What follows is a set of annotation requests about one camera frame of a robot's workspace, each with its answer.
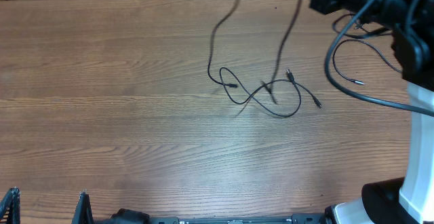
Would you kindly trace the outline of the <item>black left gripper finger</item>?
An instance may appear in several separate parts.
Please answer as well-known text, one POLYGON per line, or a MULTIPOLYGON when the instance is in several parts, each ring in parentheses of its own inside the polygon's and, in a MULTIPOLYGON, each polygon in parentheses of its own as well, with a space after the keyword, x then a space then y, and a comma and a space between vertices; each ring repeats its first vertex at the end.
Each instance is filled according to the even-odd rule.
POLYGON ((20 224, 20 190, 10 188, 1 200, 1 224, 20 224))
POLYGON ((72 224, 94 224, 90 197, 86 192, 80 193, 72 224))

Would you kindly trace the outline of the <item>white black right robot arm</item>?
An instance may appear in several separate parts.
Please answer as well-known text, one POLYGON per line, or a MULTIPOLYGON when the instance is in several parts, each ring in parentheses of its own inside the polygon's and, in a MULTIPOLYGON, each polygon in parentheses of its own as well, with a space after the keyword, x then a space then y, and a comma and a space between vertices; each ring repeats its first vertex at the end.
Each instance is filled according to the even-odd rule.
POLYGON ((433 222, 433 0, 309 0, 312 10, 327 15, 352 13, 351 24, 378 25, 376 34, 391 34, 391 51, 401 70, 405 103, 350 89, 337 79, 332 63, 349 28, 341 28, 325 53, 327 81, 351 98, 405 111, 410 116, 410 142, 403 177, 368 183, 352 202, 328 208, 333 223, 433 222))

